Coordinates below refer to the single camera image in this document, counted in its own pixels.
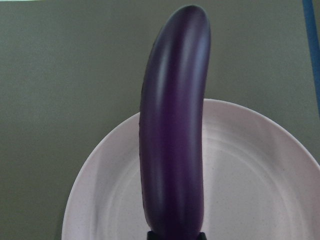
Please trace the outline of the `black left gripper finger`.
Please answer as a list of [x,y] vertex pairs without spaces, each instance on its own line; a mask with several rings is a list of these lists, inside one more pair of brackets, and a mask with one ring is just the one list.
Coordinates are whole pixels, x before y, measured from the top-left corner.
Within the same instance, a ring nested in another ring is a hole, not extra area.
[[160,236],[153,231],[148,231],[147,240],[206,240],[206,234],[204,232],[199,232],[198,235],[193,238],[182,234],[181,232],[173,232],[171,235]]

